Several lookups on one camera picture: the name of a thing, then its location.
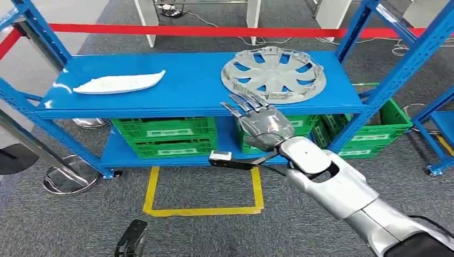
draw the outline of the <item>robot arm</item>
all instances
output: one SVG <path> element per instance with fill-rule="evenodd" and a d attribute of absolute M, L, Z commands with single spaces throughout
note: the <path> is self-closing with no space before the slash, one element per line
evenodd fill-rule
<path fill-rule="evenodd" d="M 289 160 L 285 175 L 327 212 L 344 220 L 377 256 L 454 256 L 454 238 L 413 221 L 379 198 L 366 178 L 338 155 L 322 150 L 305 137 L 294 137 L 290 122 L 260 96 L 231 95 L 246 113 L 221 103 L 251 137 L 248 143 Z M 218 167 L 248 169 L 266 158 L 235 160 L 231 154 L 212 152 L 210 163 Z M 324 173 L 330 178 L 313 179 Z"/>
<path fill-rule="evenodd" d="M 288 180 L 344 220 L 377 256 L 454 256 L 453 238 L 386 204 L 365 177 L 336 154 L 304 137 L 283 142 L 279 153 L 293 163 L 294 169 L 286 171 Z M 306 176 L 324 172 L 330 178 L 320 183 Z"/>

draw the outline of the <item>floor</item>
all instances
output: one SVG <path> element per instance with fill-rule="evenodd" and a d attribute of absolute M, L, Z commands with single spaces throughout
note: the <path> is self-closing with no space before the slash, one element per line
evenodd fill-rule
<path fill-rule="evenodd" d="M 90 2 L 84 17 L 75 6 L 81 1 L 35 0 L 49 22 L 140 24 L 133 1 Z M 386 4 L 397 6 L 395 1 Z M 351 17 L 355 5 L 347 14 Z M 316 27 L 312 1 L 263 2 L 261 24 L 271 26 Z M 245 26 L 244 6 L 189 6 L 188 10 L 223 26 Z M 204 25 L 194 16 L 162 18 L 165 25 Z M 372 19 L 370 26 L 381 26 Z M 239 39 L 159 36 L 150 49 L 143 36 L 72 35 L 61 39 L 72 53 L 109 54 L 112 52 L 240 51 L 252 49 Z M 32 55 L 28 42 L 21 41 L 0 63 L 0 75 L 15 86 L 42 94 L 53 78 L 40 56 Z M 355 46 L 345 68 L 352 82 L 379 81 L 400 59 L 391 53 L 391 41 L 375 40 Z M 333 50 L 335 46 L 312 39 L 291 40 L 290 49 Z M 454 82 L 454 57 L 450 49 L 440 49 L 400 90 L 394 99 L 402 107 L 427 102 Z M 33 73 L 19 73 L 4 63 L 32 67 Z M 39 128 L 14 116 L 55 152 L 70 154 Z M 86 131 L 70 120 L 59 124 L 100 154 L 108 129 Z M 0 143 L 8 145 L 0 134 Z M 452 202 L 454 170 L 443 177 L 425 175 L 433 154 L 416 133 L 402 136 L 372 160 L 352 160 L 381 197 L 407 214 L 425 215 L 454 230 Z M 128 169 L 118 179 L 101 181 L 89 192 L 68 198 L 47 194 L 41 185 L 49 168 L 43 161 L 18 175 L 0 180 L 0 250 L 7 256 L 111 256 L 115 244 L 134 218 L 149 222 L 144 256 L 368 256 L 367 247 L 344 223 L 334 220 L 312 199 L 302 195 L 282 177 L 262 170 L 265 209 L 256 215 L 152 218 L 142 212 L 149 169 Z M 253 204 L 249 172 L 197 168 L 161 168 L 153 208 L 240 207 Z"/>

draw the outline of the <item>white panel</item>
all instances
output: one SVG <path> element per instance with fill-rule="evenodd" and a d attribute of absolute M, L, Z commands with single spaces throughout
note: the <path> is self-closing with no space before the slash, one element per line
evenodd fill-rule
<path fill-rule="evenodd" d="M 246 11 L 246 23 L 249 28 L 257 28 L 259 25 L 260 5 L 262 0 L 248 0 Z M 251 36 L 252 44 L 255 44 L 256 37 Z"/>
<path fill-rule="evenodd" d="M 404 19 L 415 28 L 427 28 L 449 0 L 414 0 Z"/>
<path fill-rule="evenodd" d="M 351 2 L 352 0 L 322 0 L 315 20 L 321 28 L 339 28 Z"/>
<path fill-rule="evenodd" d="M 134 0 L 143 26 L 159 25 L 159 18 L 153 0 Z M 154 47 L 156 35 L 146 35 L 150 47 Z"/>

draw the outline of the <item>white cable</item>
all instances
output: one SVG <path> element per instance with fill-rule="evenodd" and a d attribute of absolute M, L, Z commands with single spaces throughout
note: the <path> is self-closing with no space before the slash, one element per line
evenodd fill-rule
<path fill-rule="evenodd" d="M 196 13 L 193 13 L 193 12 L 186 12 L 186 13 L 190 14 L 192 16 L 196 16 L 199 20 L 205 22 L 208 25 L 211 25 L 211 26 L 214 26 L 214 27 L 219 27 L 219 26 L 217 26 L 216 24 L 214 24 L 212 22 L 206 21 L 205 19 L 203 19 L 202 17 L 200 17 Z M 288 39 L 279 42 L 279 41 L 266 41 L 262 37 L 257 37 L 256 44 L 253 45 L 253 44 L 250 44 L 250 43 L 246 42 L 246 40 L 244 38 L 240 37 L 240 36 L 238 38 L 241 39 L 243 41 L 243 43 L 245 43 L 248 46 L 263 46 L 263 45 L 268 44 L 268 43 L 285 44 L 289 40 L 292 39 L 292 37 L 289 37 Z M 332 42 L 332 41 L 328 40 L 326 37 L 316 37 L 315 39 L 320 41 L 320 42 L 322 42 L 322 43 L 335 44 L 337 46 L 339 45 L 339 43 Z M 394 48 L 391 50 L 392 54 L 394 54 L 395 56 L 402 57 L 409 50 L 408 46 L 402 44 L 402 39 L 390 39 L 390 38 L 387 38 L 387 37 L 374 37 L 372 39 L 366 39 L 366 40 L 357 41 L 356 44 L 366 43 L 366 42 L 370 42 L 370 41 L 373 41 L 373 40 L 376 40 L 376 39 L 396 41 L 396 44 L 394 44 Z M 454 43 L 454 38 L 446 39 L 445 43 Z M 442 45 L 440 47 L 454 47 L 454 44 Z"/>
<path fill-rule="evenodd" d="M 335 44 L 337 46 L 339 45 L 339 43 L 332 42 L 332 41 L 326 39 L 325 37 L 316 37 L 315 39 L 317 39 L 318 41 L 320 41 L 322 43 Z M 358 41 L 358 42 L 356 42 L 356 44 L 366 43 L 366 42 L 370 42 L 370 41 L 376 40 L 376 39 L 396 41 L 396 44 L 394 44 L 394 48 L 391 50 L 392 54 L 394 54 L 395 56 L 402 57 L 409 50 L 408 46 L 402 44 L 402 39 L 390 39 L 387 37 L 374 37 L 372 39 Z M 446 39 L 445 43 L 454 43 L 454 38 Z M 454 45 L 446 44 L 446 45 L 442 45 L 440 47 L 454 47 Z"/>

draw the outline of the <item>green plastic crate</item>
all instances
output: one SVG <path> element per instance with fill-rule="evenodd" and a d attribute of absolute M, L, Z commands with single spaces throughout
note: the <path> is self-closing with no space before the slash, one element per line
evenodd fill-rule
<path fill-rule="evenodd" d="M 135 139 L 126 142 L 139 158 L 208 155 L 217 148 L 215 137 L 166 141 Z"/>
<path fill-rule="evenodd" d="M 126 140 L 161 140 L 163 137 L 207 135 L 216 131 L 214 117 L 131 118 L 110 121 Z"/>
<path fill-rule="evenodd" d="M 331 134 L 337 135 L 351 119 L 351 115 L 325 115 L 323 121 Z M 413 126 L 410 118 L 394 100 L 388 101 L 380 109 L 380 125 L 366 125 L 345 146 L 383 146 L 391 144 Z"/>
<path fill-rule="evenodd" d="M 338 153 L 343 159 L 372 158 L 386 146 L 351 146 L 343 147 Z"/>
<path fill-rule="evenodd" d="M 312 129 L 315 143 L 322 149 L 326 149 L 332 140 L 332 134 L 327 129 L 326 121 L 320 120 Z M 345 146 L 338 153 L 344 159 L 349 158 L 372 158 L 387 145 L 369 146 Z"/>
<path fill-rule="evenodd" d="M 287 119 L 292 123 L 295 128 L 295 135 L 307 136 L 311 132 L 314 125 L 320 119 L 320 115 L 288 115 Z M 244 154 L 256 154 L 262 151 L 258 148 L 245 144 L 244 137 L 248 136 L 241 127 L 237 124 L 238 135 L 241 146 L 241 152 Z"/>

